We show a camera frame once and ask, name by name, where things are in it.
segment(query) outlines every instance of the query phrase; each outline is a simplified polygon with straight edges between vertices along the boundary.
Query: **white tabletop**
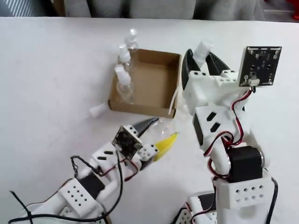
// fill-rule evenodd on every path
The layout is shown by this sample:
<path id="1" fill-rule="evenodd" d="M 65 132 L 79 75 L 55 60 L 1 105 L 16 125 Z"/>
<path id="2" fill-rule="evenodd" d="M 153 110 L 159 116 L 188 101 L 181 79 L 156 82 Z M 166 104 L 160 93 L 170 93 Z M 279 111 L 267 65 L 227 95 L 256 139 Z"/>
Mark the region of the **white tabletop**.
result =
<path id="1" fill-rule="evenodd" d="M 88 159 L 120 125 L 147 118 L 112 111 L 88 117 L 108 97 L 117 45 L 131 27 L 141 48 L 181 55 L 209 39 L 234 70 L 246 45 L 283 46 L 274 86 L 259 89 L 246 111 L 271 150 L 279 183 L 272 223 L 296 222 L 297 23 L 86 18 L 0 18 L 0 222 L 21 210 L 9 190 L 26 204 L 43 201 L 72 177 L 71 155 Z M 179 110 L 171 124 L 180 131 L 173 149 L 125 184 L 114 224 L 168 224 L 189 194 L 212 189 L 190 118 Z"/>

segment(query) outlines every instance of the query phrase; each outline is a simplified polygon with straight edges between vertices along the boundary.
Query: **robotic arm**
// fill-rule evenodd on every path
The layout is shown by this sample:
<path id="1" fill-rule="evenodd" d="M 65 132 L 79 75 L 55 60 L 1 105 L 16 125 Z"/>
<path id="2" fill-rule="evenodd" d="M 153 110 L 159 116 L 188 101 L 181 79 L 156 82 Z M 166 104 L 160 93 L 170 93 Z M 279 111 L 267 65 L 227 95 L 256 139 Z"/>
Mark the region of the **robotic arm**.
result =
<path id="1" fill-rule="evenodd" d="M 209 157 L 214 192 L 191 196 L 173 223 L 268 224 L 278 186 L 244 106 L 256 88 L 273 85 L 281 47 L 246 47 L 239 73 L 210 49 L 202 42 L 194 54 L 186 52 L 182 84 L 200 148 Z M 200 70 L 204 59 L 209 74 Z M 275 193 L 268 212 L 271 181 Z"/>
<path id="2" fill-rule="evenodd" d="M 246 47 L 239 73 L 229 69 L 210 49 L 211 45 L 202 42 L 194 53 L 186 52 L 182 86 L 200 148 L 214 175 L 214 192 L 189 197 L 172 223 L 269 224 L 277 183 L 267 170 L 267 150 L 260 147 L 258 136 L 250 130 L 245 104 L 256 88 L 273 85 L 281 47 Z M 201 71 L 204 62 L 209 72 Z M 144 145 L 139 139 L 156 120 L 121 126 L 115 139 L 88 162 L 73 156 L 75 178 L 47 201 L 28 206 L 32 213 L 23 205 L 19 218 L 9 223 L 110 223 L 108 215 L 120 200 L 123 182 L 169 149 L 161 149 L 159 144 Z M 87 166 L 81 172 L 77 159 Z M 268 210 L 271 181 L 275 194 Z M 119 186 L 116 203 L 105 211 L 102 204 Z"/>

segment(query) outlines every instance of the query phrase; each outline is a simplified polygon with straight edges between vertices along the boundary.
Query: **clear plastic bottle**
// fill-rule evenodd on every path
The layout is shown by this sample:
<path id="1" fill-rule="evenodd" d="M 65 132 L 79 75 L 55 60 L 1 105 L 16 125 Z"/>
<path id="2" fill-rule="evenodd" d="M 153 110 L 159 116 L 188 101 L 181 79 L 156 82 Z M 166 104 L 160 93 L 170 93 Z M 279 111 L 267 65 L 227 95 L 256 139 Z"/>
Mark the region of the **clear plastic bottle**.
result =
<path id="1" fill-rule="evenodd" d="M 127 73 L 132 72 L 131 55 L 125 43 L 119 45 L 119 55 L 117 64 L 121 64 Z"/>
<path id="2" fill-rule="evenodd" d="M 118 77 L 116 89 L 121 99 L 128 103 L 134 103 L 134 85 L 128 72 L 125 71 L 124 67 L 119 64 L 115 67 L 115 72 Z"/>
<path id="3" fill-rule="evenodd" d="M 132 68 L 136 69 L 138 64 L 138 43 L 137 43 L 137 30 L 130 29 L 130 34 L 125 39 L 127 48 L 131 54 L 131 64 Z"/>

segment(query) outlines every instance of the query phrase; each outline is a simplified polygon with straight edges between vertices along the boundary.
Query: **brown box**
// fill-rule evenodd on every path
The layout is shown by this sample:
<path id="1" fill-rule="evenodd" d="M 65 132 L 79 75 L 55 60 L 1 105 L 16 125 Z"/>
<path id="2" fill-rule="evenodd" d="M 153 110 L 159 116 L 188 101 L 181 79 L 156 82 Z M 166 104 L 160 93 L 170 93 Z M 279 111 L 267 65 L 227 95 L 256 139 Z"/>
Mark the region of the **brown box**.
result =
<path id="1" fill-rule="evenodd" d="M 177 97 L 170 114 L 168 110 L 179 84 L 181 55 L 139 49 L 138 59 L 137 69 L 131 74 L 135 85 L 134 103 L 121 102 L 116 90 L 118 79 L 115 75 L 108 100 L 110 109 L 173 118 L 177 108 Z"/>

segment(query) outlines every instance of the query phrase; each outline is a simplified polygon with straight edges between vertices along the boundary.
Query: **mounting hole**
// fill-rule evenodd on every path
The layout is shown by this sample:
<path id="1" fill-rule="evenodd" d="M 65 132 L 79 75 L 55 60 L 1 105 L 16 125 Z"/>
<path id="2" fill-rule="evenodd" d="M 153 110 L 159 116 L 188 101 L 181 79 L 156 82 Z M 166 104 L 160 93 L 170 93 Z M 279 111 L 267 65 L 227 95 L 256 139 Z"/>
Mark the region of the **mounting hole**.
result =
<path id="1" fill-rule="evenodd" d="M 206 120 L 207 121 L 211 121 L 211 120 L 213 120 L 213 118 L 216 116 L 216 113 L 214 113 L 214 112 L 211 112 L 210 114 L 209 114 L 209 116 L 206 118 Z"/>
<path id="2" fill-rule="evenodd" d="M 217 129 L 219 128 L 219 126 L 220 126 L 220 124 L 219 124 L 218 122 L 216 122 L 216 123 L 211 127 L 210 131 L 211 131 L 212 133 L 216 132 Z"/>

